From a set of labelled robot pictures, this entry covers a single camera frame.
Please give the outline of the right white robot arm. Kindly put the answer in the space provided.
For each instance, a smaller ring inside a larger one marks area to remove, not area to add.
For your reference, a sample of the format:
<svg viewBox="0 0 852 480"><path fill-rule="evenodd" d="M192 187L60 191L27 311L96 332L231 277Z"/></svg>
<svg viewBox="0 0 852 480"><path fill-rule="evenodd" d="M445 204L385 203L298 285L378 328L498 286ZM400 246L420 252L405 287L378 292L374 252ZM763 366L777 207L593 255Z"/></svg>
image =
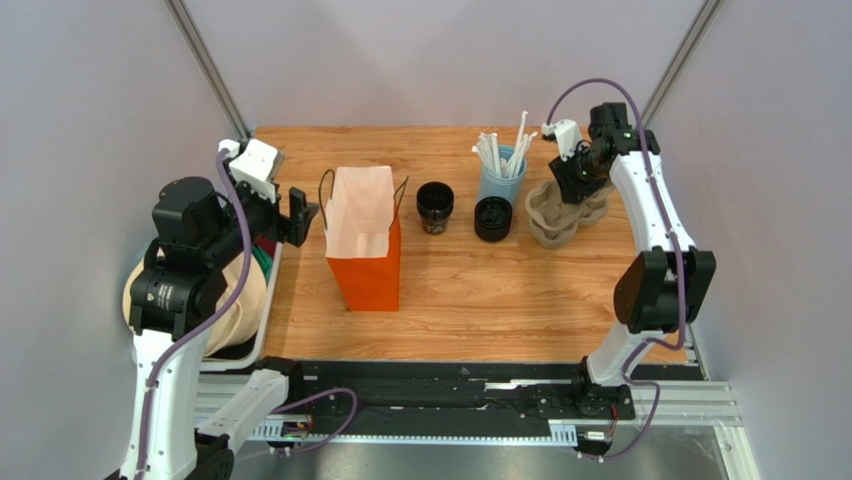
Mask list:
<svg viewBox="0 0 852 480"><path fill-rule="evenodd" d="M549 168L562 201L580 204L614 186L634 238L636 257L614 289L616 321L571 384L573 403L598 412L626 399L632 370L650 348L681 348L717 263L683 227L665 185L656 136L629 123L626 104L592 108L586 135L570 120L547 122L541 132L559 149Z"/></svg>

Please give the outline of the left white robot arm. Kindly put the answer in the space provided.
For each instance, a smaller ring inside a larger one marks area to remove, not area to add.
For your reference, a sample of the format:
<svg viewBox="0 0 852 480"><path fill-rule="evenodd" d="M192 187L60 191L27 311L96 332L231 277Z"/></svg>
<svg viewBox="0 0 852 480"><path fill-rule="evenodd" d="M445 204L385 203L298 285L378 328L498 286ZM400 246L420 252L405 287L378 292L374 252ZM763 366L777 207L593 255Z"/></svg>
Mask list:
<svg viewBox="0 0 852 480"><path fill-rule="evenodd" d="M297 363L261 361L247 383L205 421L195 416L212 325L234 305L265 237L300 246L319 212L303 191L264 198L247 182L219 193L203 177L167 184L152 217L157 229L129 287L137 370L133 430L119 479L226 479L253 431L288 396Z"/></svg>

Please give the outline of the orange paper bag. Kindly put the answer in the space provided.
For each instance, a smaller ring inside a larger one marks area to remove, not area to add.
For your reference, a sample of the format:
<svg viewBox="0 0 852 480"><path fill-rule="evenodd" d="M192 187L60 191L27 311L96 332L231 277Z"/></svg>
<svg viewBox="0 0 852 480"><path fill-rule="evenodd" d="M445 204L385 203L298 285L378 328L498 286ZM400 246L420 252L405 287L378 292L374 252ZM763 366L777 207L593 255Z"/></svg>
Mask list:
<svg viewBox="0 0 852 480"><path fill-rule="evenodd" d="M400 308L400 207L409 180L389 166L337 167L321 177L325 259L353 312Z"/></svg>

